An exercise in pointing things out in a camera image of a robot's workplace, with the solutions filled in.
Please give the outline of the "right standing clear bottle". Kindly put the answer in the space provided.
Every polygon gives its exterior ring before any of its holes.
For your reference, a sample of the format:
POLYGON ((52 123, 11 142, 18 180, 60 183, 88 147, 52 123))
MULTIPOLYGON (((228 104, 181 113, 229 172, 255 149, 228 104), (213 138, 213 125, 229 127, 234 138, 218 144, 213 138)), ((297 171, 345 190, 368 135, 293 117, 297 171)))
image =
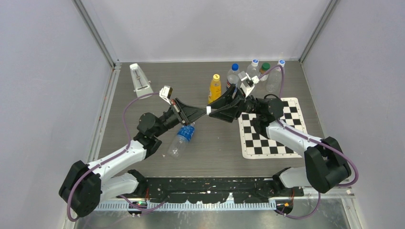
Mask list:
POLYGON ((270 94, 278 94, 282 81, 282 73, 279 67, 274 68, 267 79, 266 90, 270 94))

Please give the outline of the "yellow bottle cap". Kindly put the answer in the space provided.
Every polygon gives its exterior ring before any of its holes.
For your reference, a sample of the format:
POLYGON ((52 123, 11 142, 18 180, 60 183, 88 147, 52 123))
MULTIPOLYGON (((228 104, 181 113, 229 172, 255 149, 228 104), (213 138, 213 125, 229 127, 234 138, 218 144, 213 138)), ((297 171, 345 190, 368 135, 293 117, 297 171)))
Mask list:
POLYGON ((220 80, 220 75, 214 74, 214 75, 213 75, 213 80, 214 80, 214 81, 219 81, 219 80, 220 80))

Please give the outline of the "standing clear bottle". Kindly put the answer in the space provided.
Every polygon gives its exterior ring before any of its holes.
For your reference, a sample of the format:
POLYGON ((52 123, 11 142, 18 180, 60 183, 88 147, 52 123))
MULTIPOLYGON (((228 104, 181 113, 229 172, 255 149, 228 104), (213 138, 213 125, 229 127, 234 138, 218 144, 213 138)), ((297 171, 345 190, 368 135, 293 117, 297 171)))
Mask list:
POLYGON ((259 72, 259 60, 258 59, 253 59, 252 62, 248 65, 246 69, 246 73, 253 78, 254 76, 259 77, 260 72, 259 72))
POLYGON ((267 79, 266 90, 270 94, 278 94, 282 81, 282 73, 279 67, 274 68, 267 79))

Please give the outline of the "white metronome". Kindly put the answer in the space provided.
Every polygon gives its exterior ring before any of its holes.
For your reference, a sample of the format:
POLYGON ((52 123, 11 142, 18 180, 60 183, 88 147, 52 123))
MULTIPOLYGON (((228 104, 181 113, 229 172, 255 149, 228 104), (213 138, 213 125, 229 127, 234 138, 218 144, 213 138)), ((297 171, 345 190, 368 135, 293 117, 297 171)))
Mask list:
POLYGON ((130 73, 134 85, 134 92, 139 99, 145 99, 153 95, 153 90, 150 81, 147 79, 145 73, 137 63, 130 66, 130 73))

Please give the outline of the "clear bottle pepsi label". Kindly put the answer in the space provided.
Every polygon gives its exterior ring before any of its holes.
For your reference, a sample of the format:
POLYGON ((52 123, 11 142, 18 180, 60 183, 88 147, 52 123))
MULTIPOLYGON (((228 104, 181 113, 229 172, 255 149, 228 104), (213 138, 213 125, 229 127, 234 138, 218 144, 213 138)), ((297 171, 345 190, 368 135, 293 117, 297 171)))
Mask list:
POLYGON ((230 69, 227 73, 227 83, 226 83, 226 89, 228 90, 232 84, 235 84, 237 87, 240 85, 240 78, 238 74, 240 73, 240 70, 237 71, 232 71, 230 69))

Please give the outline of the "green cap brown bottle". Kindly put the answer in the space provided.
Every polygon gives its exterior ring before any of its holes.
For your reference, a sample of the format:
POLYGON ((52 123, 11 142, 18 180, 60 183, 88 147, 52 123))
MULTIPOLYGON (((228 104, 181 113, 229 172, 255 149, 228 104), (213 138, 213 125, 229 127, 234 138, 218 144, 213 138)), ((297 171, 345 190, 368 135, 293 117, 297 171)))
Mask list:
POLYGON ((259 80, 266 81, 268 78, 268 70, 270 69, 271 65, 268 62, 265 62, 261 65, 259 69, 259 80))

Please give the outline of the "yellow juice bottle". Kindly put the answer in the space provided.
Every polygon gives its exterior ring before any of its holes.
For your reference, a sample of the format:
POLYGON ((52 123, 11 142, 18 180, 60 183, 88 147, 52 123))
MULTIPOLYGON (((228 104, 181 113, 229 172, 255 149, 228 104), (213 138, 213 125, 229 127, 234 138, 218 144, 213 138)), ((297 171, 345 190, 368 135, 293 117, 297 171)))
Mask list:
POLYGON ((221 81, 211 80, 209 88, 208 103, 217 100, 221 96, 221 81))

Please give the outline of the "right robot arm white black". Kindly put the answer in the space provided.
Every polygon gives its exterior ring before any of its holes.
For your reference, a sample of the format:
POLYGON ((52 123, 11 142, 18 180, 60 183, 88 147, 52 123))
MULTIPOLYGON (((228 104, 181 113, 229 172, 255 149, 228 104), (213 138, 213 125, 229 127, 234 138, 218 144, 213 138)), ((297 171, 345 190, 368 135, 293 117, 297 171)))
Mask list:
POLYGON ((263 137, 283 144, 302 156, 304 167, 287 167, 273 175, 273 191, 286 195, 292 187, 313 187, 324 194, 334 187, 351 186, 344 183, 352 173, 354 182, 358 179, 357 171, 341 151, 336 139, 318 138, 289 126, 281 120, 284 104, 276 95, 269 98, 245 96, 235 86, 229 88, 217 100, 207 105, 207 114, 226 122, 233 122, 243 113, 255 114, 253 128, 263 137))

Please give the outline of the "clear bottle blue label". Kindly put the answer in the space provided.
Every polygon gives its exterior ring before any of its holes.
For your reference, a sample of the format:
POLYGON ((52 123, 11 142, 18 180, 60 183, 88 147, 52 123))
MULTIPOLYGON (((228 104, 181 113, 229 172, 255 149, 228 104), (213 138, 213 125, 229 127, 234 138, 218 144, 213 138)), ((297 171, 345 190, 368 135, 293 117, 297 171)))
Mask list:
POLYGON ((189 144, 193 134, 195 132, 195 122, 189 125, 183 125, 177 132, 175 138, 173 139, 169 149, 168 155, 178 158, 180 157, 189 144))

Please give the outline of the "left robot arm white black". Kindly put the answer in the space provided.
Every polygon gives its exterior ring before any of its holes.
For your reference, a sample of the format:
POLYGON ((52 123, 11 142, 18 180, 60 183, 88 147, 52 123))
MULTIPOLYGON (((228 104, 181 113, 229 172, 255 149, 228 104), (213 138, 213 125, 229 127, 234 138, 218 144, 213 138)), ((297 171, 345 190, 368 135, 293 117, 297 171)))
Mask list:
POLYGON ((144 113, 139 118, 138 133, 129 137, 119 150, 92 162, 73 163, 59 189, 66 202, 66 214, 71 222, 89 215, 103 201, 121 194, 142 197, 146 193, 146 180, 136 170, 121 176, 128 166, 153 155, 162 142, 158 139, 170 129, 181 124, 190 126, 199 118, 211 113, 211 107, 186 105, 179 99, 169 100, 169 109, 160 117, 144 113))

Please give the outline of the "blue bottle cap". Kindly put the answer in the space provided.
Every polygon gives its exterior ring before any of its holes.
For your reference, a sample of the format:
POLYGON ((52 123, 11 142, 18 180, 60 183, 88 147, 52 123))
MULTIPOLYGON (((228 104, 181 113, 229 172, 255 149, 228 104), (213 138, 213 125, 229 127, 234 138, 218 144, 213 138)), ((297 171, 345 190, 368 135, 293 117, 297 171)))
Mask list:
POLYGON ((232 69, 232 71, 237 71, 237 70, 239 70, 239 65, 234 63, 234 64, 232 64, 231 69, 232 69))

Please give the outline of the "left standing clear bottle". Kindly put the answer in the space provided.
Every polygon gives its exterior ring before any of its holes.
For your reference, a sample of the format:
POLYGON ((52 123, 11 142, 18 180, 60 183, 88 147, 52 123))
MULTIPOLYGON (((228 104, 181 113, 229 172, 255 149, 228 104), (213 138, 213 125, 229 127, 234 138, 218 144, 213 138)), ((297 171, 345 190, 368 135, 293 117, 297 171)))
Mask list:
POLYGON ((252 62, 248 65, 246 69, 246 73, 253 78, 254 76, 259 77, 260 72, 259 72, 259 60, 258 59, 253 59, 252 62))

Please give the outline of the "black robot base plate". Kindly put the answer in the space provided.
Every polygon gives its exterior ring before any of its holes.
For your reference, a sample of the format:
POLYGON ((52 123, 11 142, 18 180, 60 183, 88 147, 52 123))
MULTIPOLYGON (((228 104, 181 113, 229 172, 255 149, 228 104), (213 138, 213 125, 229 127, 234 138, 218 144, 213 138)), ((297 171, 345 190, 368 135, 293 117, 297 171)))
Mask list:
POLYGON ((302 188, 279 188, 266 177, 149 177, 125 197, 155 211, 282 210, 290 213, 302 188))

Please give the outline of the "white bottle cap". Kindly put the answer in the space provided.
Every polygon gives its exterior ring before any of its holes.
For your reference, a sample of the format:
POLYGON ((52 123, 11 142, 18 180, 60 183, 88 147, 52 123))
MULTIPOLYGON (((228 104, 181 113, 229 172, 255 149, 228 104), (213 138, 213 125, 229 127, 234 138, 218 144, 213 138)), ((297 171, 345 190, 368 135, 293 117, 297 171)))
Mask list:
POLYGON ((210 106, 206 107, 206 114, 209 115, 211 113, 212 109, 210 106))

